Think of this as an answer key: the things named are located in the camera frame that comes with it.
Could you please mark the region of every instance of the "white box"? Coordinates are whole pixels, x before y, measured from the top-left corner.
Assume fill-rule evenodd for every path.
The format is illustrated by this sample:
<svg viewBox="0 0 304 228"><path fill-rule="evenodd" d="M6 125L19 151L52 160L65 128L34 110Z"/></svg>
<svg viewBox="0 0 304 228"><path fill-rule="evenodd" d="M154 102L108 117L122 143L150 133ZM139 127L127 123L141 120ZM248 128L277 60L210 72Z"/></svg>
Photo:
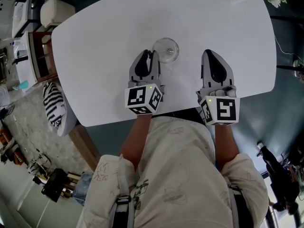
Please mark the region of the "white box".
<svg viewBox="0 0 304 228"><path fill-rule="evenodd" d="M136 86L124 91L124 104L137 115L153 114L157 111L162 93L156 84Z"/></svg>
<svg viewBox="0 0 304 228"><path fill-rule="evenodd" d="M199 103L206 125L230 125L238 123L239 98L205 96Z"/></svg>

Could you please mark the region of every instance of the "white table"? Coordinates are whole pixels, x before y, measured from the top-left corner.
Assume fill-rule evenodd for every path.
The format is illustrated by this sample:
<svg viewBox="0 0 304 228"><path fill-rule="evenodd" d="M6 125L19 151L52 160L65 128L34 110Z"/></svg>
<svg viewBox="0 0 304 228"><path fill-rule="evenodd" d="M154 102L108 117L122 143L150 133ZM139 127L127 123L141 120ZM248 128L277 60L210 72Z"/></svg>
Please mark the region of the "white table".
<svg viewBox="0 0 304 228"><path fill-rule="evenodd" d="M84 126L135 118L124 108L124 89L136 56L162 37L180 54L173 70L161 67L166 85L158 113L197 107L201 56L220 54L231 66L237 96L271 91L276 45L263 0L101 0L69 18L52 34L58 76Z"/></svg>

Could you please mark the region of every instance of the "person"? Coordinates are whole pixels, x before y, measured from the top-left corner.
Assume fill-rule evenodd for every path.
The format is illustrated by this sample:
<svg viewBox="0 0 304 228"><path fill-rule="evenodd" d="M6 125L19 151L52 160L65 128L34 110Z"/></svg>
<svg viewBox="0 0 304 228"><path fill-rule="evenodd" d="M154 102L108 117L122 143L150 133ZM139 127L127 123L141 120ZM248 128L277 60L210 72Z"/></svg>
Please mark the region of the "person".
<svg viewBox="0 0 304 228"><path fill-rule="evenodd" d="M294 215L299 207L295 200L300 193L299 183L294 170L291 166L288 166L288 170L285 170L263 143L259 142L257 146L260 149L258 156L263 156L271 180L271 188L277 199L277 203L269 201L269 205L277 211L286 209L289 215Z"/></svg>
<svg viewBox="0 0 304 228"><path fill-rule="evenodd" d="M134 212L130 227L232 228L235 202L229 193L237 186L252 227L259 228L268 209L262 176L250 157L239 152L230 126L215 126L214 146L199 122L139 115L120 157L100 158L86 196L83 227L127 227ZM121 204L129 205L127 218L116 210L113 219L112 211Z"/></svg>

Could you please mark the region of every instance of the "gray floor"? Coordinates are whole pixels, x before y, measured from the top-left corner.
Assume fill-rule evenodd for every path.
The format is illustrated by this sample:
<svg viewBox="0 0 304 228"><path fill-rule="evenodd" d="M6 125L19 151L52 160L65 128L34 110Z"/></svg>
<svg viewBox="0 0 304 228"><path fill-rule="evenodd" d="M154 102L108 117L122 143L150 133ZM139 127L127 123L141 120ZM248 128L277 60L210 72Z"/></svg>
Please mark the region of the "gray floor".
<svg viewBox="0 0 304 228"><path fill-rule="evenodd" d="M66 0L77 11L99 0ZM293 3L276 9L266 2L270 15L303 17L303 9ZM274 32L282 50L303 57L303 27L281 20L272 20ZM277 46L277 64L291 66L293 55L282 53ZM248 153L260 172L264 172L262 159L255 157L256 143L262 140L278 157L286 156L290 144L303 128L304 84L293 72L278 69L273 91L241 99L240 121L233 126L236 141L242 152ZM117 154L133 121L88 127L87 130L101 154Z"/></svg>
<svg viewBox="0 0 304 228"><path fill-rule="evenodd" d="M0 42L0 48L8 48L9 65L13 60L10 42L11 40ZM6 85L18 82L16 65L11 65L9 72ZM8 126L28 163L36 160L39 154L45 154L52 162L52 165L46 165L47 168L62 168L66 173L76 174L81 174L83 171L91 172L69 136L59 137L50 131L43 106L43 84L32 87L25 94L20 91L10 91L11 101L14 99L17 101L14 102L14 111L4 119L4 123Z"/></svg>

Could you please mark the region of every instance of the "wine glass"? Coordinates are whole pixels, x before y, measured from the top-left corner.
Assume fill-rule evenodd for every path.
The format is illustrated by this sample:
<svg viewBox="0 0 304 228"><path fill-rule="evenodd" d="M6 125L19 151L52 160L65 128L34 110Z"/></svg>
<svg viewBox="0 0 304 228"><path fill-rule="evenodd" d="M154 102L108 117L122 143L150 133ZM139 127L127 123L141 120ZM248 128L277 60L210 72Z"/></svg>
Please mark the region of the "wine glass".
<svg viewBox="0 0 304 228"><path fill-rule="evenodd" d="M155 50L159 54L161 63L175 61L180 52L179 46L171 38L161 38L157 40L152 50Z"/></svg>

